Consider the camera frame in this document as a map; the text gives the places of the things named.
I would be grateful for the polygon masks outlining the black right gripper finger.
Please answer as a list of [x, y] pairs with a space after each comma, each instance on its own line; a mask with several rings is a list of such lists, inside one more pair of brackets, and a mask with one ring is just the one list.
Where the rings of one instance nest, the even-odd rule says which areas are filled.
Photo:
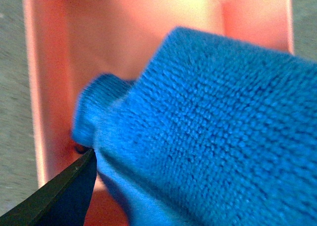
[[2, 226], [82, 226], [97, 177], [94, 150], [0, 218]]

